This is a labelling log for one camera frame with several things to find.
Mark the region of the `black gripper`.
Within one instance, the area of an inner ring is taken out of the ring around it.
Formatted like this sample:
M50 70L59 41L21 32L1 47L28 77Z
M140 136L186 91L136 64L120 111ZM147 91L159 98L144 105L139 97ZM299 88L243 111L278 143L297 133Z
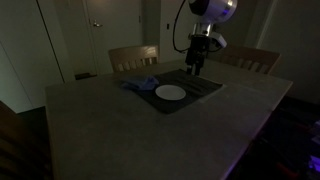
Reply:
M186 56L187 74L192 73L192 66L196 66L194 75L199 76L204 64L204 53L208 50L209 38L206 36L192 36L191 44Z

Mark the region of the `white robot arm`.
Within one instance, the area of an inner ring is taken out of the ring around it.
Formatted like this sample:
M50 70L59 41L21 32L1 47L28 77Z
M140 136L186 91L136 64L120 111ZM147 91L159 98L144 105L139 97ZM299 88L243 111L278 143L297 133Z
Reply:
M211 52L211 44L218 50L227 46L226 40L220 33L215 32L213 27L216 23L230 19L237 8L237 3L237 0L189 0L189 8L198 16L198 21L194 24L185 60L188 74L196 76L200 74L205 53Z

